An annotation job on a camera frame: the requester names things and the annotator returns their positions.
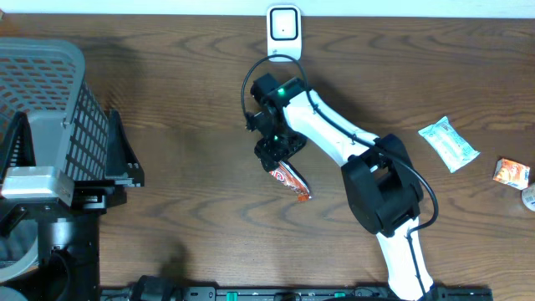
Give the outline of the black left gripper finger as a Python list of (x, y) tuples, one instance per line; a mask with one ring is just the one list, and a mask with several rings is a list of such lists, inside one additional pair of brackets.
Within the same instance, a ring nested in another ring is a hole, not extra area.
[(1, 116), (1, 181), (11, 167), (33, 166), (33, 139), (28, 117), (18, 111)]
[(130, 146), (117, 110), (111, 110), (109, 116), (105, 178), (113, 181), (145, 179), (143, 168)]

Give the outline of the red Top chocolate bar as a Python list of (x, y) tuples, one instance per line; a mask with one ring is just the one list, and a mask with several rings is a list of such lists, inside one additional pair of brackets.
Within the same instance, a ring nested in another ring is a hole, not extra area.
[(295, 192), (298, 196), (298, 202), (306, 202), (312, 198), (307, 182), (289, 162), (280, 161), (278, 167), (270, 171), (269, 174)]

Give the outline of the mint green wipes pack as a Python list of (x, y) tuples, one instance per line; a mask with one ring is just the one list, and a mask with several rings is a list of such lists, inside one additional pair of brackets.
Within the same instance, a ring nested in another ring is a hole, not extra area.
[(458, 171), (480, 155), (457, 133), (447, 116), (419, 130), (418, 134), (436, 151), (450, 173)]

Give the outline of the orange snack packet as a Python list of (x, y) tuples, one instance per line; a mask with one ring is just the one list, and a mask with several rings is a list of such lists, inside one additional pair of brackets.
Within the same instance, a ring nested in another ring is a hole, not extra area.
[(492, 179), (502, 184), (523, 190), (528, 187), (530, 167), (519, 162), (501, 158)]

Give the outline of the green lid jar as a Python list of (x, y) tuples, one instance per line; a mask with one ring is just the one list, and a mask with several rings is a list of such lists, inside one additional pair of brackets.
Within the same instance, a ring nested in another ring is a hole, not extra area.
[(534, 212), (535, 211), (535, 184), (531, 184), (526, 189), (522, 190), (521, 193), (522, 202), (527, 209)]

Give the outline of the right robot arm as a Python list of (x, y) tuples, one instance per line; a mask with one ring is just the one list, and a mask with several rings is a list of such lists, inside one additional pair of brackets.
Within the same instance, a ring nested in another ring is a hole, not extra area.
[(377, 237), (394, 295), (430, 298), (434, 282), (416, 230), (423, 190), (403, 142), (351, 124), (299, 78), (280, 84), (265, 74), (254, 80), (250, 93), (261, 108), (247, 113), (246, 121), (262, 135), (254, 148), (262, 168), (304, 188), (288, 160), (312, 141), (339, 166), (351, 212)]

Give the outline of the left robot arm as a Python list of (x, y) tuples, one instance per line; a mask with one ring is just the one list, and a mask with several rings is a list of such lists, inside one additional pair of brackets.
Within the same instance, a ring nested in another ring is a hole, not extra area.
[(1, 144), (1, 234), (22, 221), (37, 223), (38, 269), (19, 259), (2, 279), (5, 293), (23, 300), (98, 300), (99, 219), (125, 204), (129, 187), (145, 174), (125, 135), (118, 111), (110, 114), (104, 175), (75, 180), (53, 166), (38, 166), (28, 117), (17, 113)]

